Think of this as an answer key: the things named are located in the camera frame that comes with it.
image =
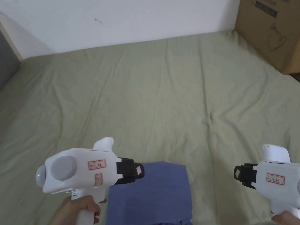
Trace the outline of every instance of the bed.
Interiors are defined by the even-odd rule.
[[[0,90],[0,220],[46,224],[66,194],[42,193],[36,169],[113,137],[117,156],[186,165],[193,224],[268,223],[269,202],[233,169],[264,143],[300,163],[299,97],[235,31],[26,59]]]

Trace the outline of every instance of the folded blue fabric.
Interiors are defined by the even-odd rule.
[[[143,166],[144,178],[110,187],[106,225],[191,224],[186,167],[166,162]]]

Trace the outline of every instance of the paper label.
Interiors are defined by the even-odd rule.
[[[104,159],[88,162],[88,170],[96,170],[106,167],[106,161]]]
[[[102,173],[95,174],[95,186],[100,186],[103,184]]]
[[[136,171],[137,171],[137,175],[140,175],[140,174],[142,173],[141,167],[138,166],[138,167],[136,168]]]
[[[274,183],[274,184],[277,184],[277,185],[284,185],[285,177],[280,176],[280,175],[276,175],[276,174],[268,173],[266,180],[267,180],[267,182],[271,182],[271,183]]]

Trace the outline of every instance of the black mount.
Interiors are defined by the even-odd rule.
[[[122,174],[123,179],[118,179],[115,185],[129,184],[135,182],[136,179],[141,179],[144,177],[145,171],[142,164],[135,163],[133,159],[128,159],[128,158],[121,158],[121,159],[122,159],[121,162],[117,162],[117,174]]]
[[[253,188],[252,182],[256,183],[256,170],[253,169],[257,164],[244,163],[243,166],[236,166],[234,168],[233,176],[236,180],[242,182],[242,185]]]

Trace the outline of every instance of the gray circular button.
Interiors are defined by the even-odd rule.
[[[76,172],[76,162],[70,156],[61,156],[51,165],[51,175],[59,181],[71,178]]]
[[[35,174],[35,180],[37,185],[42,188],[46,181],[46,166],[42,165],[37,169],[37,173]]]

